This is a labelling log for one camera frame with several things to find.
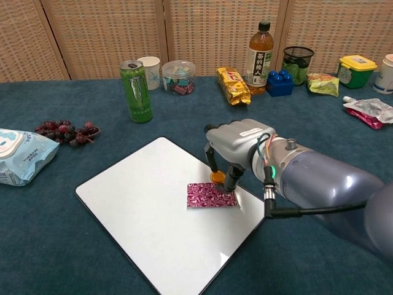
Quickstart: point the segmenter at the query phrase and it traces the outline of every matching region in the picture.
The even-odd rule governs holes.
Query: wicker room divider
[[[42,0],[71,79],[119,77],[146,55],[168,61],[161,0]]]
[[[121,61],[146,55],[190,60],[198,76],[244,74],[261,20],[271,22],[272,69],[289,45],[313,49],[320,73],[345,55],[380,65],[393,53],[393,0],[10,0],[0,10],[0,82],[119,77]]]
[[[249,42],[262,20],[271,22],[270,33],[276,44],[274,53],[279,49],[287,1],[163,2],[169,59],[193,61],[198,76],[213,76],[220,66],[233,66],[245,73]]]
[[[0,1],[0,83],[69,79],[39,0]]]
[[[393,0],[289,1],[277,67],[291,45],[315,51],[309,71],[334,73],[340,57],[354,54],[380,66],[393,53],[392,30]]]

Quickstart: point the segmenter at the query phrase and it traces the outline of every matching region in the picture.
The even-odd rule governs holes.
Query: red grape
[[[56,135],[57,138],[64,138],[64,133],[61,133],[59,131],[56,131],[55,135]]]
[[[67,125],[60,125],[59,126],[59,131],[61,133],[67,133],[68,132],[68,126]]]
[[[98,132],[98,128],[92,126],[92,127],[90,127],[90,128],[88,129],[88,132],[89,132],[90,134],[94,134],[94,133]]]
[[[62,145],[64,143],[64,139],[62,139],[62,138],[56,138],[55,141],[57,143],[60,143],[60,145]]]
[[[69,145],[72,146],[73,148],[76,148],[79,145],[79,143],[76,140],[71,140],[69,142]]]
[[[64,137],[71,141],[75,138],[75,133],[65,133]]]
[[[48,121],[45,123],[45,127],[48,130],[56,130],[56,123]]]
[[[82,128],[82,134],[84,134],[84,135],[88,135],[88,127],[84,127],[84,128]]]
[[[56,138],[55,132],[48,132],[46,134],[46,137],[49,138],[50,140],[55,140]]]
[[[86,137],[84,137],[83,135],[81,135],[81,134],[78,134],[77,136],[76,136],[76,141],[78,142],[78,143],[85,143],[86,142]]]

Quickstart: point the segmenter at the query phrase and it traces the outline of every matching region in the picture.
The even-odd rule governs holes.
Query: plastic container
[[[361,88],[366,85],[376,68],[374,61],[360,55],[349,55],[340,58],[337,77],[340,83],[347,88]]]
[[[147,89],[154,90],[160,86],[160,59],[158,57],[138,58],[145,68]]]
[[[393,93],[393,54],[385,56],[381,71],[375,79],[373,89],[382,94]]]
[[[162,67],[164,89],[186,95],[195,90],[195,65],[187,60],[174,60]]]
[[[290,46],[284,49],[282,69],[292,75],[295,85],[302,85],[307,80],[307,70],[314,51],[307,47]]]

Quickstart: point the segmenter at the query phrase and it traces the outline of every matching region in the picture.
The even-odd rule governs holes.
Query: white tablet
[[[210,182],[210,172],[160,137],[76,195],[160,294],[200,294],[263,220],[263,202],[242,187],[237,206],[187,208],[188,183]]]

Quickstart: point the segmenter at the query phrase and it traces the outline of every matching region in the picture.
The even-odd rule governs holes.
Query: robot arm
[[[214,151],[228,162],[222,190],[233,191],[244,171],[251,169],[264,184],[266,217],[274,217],[272,212],[280,217],[301,216],[275,208],[277,191],[300,208],[307,208],[297,212],[319,212],[317,221],[335,235],[393,261],[393,184],[385,186],[366,171],[312,151],[295,140],[273,136],[273,128],[252,119],[208,126],[205,132],[206,157],[212,171],[217,171]],[[261,157],[257,143],[263,134],[272,139],[268,147],[268,141],[260,144]],[[334,207],[330,212],[339,213],[313,211],[322,208],[328,213],[325,207]]]

